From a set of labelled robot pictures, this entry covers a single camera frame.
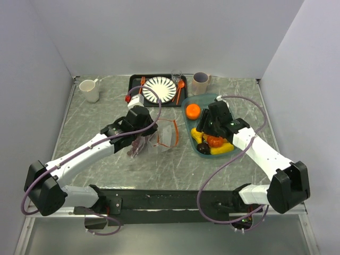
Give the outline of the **orange pumpkin toy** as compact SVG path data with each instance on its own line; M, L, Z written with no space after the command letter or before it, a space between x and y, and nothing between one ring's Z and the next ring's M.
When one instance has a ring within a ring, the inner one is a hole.
M207 143L211 148L218 148L224 144L224 139L222 137L207 136Z

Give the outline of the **red grape bunch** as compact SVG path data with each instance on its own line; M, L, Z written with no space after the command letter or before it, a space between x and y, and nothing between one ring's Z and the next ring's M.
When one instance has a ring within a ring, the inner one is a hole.
M140 153L140 151L144 148L144 146L145 146L145 139L143 137L136 138L131 143L131 148L127 152L127 155L131 158L134 158Z

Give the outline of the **clear zip top bag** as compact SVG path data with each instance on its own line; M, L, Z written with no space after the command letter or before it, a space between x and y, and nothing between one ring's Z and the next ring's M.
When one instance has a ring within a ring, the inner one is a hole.
M144 148L139 154L160 154L177 146L179 130L176 120L160 118L157 121L158 129L154 134L144 138Z

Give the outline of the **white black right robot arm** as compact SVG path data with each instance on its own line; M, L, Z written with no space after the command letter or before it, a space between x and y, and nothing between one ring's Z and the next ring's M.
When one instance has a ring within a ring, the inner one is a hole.
M246 184L234 190L233 207L245 211L251 204L270 205L284 214L310 198L306 165L282 156L243 119L233 118L222 97L208 105L197 126L198 131L226 139L247 154L267 175L268 185Z

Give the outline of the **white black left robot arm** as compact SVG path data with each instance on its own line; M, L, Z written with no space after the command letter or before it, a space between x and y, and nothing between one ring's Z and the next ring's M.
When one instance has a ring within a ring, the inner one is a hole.
M69 154L46 164L36 161L29 166L24 191L42 216L62 207L85 207L97 214L109 202L95 185L69 186L67 182L95 162L128 147L139 136L157 131L149 110L134 106L126 116L105 126L89 142Z

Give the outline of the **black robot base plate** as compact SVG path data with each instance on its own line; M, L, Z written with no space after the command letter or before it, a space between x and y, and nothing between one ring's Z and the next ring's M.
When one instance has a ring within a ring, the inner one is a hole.
M250 213L258 204L246 205L234 191L95 189L99 200L89 209L117 219L121 224L205 222L208 216L227 221L230 214Z

